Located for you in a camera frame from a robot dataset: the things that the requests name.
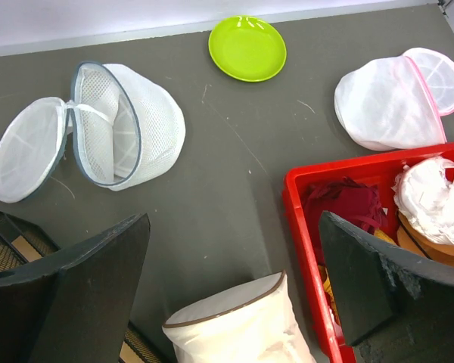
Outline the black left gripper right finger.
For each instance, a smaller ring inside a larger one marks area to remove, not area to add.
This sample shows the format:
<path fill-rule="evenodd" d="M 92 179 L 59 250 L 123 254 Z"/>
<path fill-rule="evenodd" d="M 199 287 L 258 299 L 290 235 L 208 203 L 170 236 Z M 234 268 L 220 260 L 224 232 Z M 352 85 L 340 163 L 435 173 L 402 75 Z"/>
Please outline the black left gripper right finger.
<path fill-rule="evenodd" d="M 454 362 L 454 268 L 331 212 L 319 235 L 345 342 L 358 362 Z"/>

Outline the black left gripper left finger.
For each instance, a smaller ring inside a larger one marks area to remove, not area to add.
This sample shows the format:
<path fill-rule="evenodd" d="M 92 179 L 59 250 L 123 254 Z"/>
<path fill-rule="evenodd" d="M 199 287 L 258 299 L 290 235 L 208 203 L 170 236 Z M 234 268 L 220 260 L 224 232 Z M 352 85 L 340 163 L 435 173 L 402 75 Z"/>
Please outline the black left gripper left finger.
<path fill-rule="evenodd" d="M 150 232 L 137 214 L 0 272 L 0 362 L 117 362 Z"/>

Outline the beige laundry bag brown zipper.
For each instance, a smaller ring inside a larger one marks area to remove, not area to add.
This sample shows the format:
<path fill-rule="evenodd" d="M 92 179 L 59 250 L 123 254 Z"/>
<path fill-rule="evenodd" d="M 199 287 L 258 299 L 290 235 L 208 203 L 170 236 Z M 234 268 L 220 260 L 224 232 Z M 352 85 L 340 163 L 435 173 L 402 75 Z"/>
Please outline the beige laundry bag brown zipper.
<path fill-rule="evenodd" d="M 179 362 L 313 362 L 285 271 L 178 310 L 162 326 Z"/>

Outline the dark red lace bra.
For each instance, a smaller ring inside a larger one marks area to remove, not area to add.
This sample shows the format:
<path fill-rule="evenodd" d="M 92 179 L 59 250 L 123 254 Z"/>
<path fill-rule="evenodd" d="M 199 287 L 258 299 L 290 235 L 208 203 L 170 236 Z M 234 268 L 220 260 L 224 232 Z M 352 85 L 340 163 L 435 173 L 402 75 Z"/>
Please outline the dark red lace bra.
<path fill-rule="evenodd" d="M 319 220 L 324 211 L 340 216 L 369 234 L 387 225 L 387 214 L 376 186 L 359 184 L 344 177 L 314 188 L 303 201 L 303 212 L 316 260 L 321 265 L 325 263 L 325 258 L 319 236 Z"/>

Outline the white lace bra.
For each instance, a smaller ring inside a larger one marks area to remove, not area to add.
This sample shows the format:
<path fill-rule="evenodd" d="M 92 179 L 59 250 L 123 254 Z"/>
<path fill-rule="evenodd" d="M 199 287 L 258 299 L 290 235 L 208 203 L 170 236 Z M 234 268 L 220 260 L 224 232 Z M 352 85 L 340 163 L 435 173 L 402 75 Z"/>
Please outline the white lace bra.
<path fill-rule="evenodd" d="M 394 202 L 430 242 L 454 247 L 454 162 L 432 157 L 405 166 L 395 178 Z"/>

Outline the white mesh bag grey trim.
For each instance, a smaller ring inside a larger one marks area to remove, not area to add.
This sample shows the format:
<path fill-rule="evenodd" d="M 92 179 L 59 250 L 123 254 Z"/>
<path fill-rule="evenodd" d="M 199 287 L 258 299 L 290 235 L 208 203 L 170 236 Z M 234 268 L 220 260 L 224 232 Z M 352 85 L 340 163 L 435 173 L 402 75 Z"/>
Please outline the white mesh bag grey trim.
<path fill-rule="evenodd" d="M 122 64 L 82 62 L 70 100 L 40 98 L 0 140 L 0 201 L 16 203 L 50 178 L 67 139 L 81 173 L 121 191 L 169 171 L 185 141 L 181 108 L 163 87 Z"/>

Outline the red plastic bin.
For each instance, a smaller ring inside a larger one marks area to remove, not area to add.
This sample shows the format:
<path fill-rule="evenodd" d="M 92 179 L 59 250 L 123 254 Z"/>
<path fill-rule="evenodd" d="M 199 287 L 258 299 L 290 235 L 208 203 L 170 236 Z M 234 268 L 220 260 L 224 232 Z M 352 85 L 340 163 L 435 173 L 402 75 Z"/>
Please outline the red plastic bin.
<path fill-rule="evenodd" d="M 341 326 L 332 317 L 323 279 L 319 274 L 319 266 L 322 264 L 317 225 L 319 220 L 314 219 L 308 211 L 309 196 L 318 186 L 340 181 L 344 177 L 349 177 L 358 184 L 377 186 L 381 206 L 387 210 L 387 221 L 381 226 L 381 230 L 394 239 L 400 225 L 393 201 L 394 179 L 405 165 L 413 166 L 436 156 L 454 162 L 454 142 L 297 167 L 285 176 L 282 197 L 303 276 L 313 329 L 321 351 L 328 356 L 330 362 L 354 362 L 356 358 L 353 349 L 344 342 Z"/>

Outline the lime green plate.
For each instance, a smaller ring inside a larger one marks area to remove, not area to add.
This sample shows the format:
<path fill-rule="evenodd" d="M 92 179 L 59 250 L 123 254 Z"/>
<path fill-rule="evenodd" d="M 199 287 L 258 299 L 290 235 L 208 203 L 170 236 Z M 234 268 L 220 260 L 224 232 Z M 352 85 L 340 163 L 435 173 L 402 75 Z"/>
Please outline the lime green plate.
<path fill-rule="evenodd" d="M 287 60 L 278 30 L 257 17 L 238 15 L 220 21 L 208 39 L 214 64 L 226 75 L 244 82 L 263 82 L 276 76 Z"/>

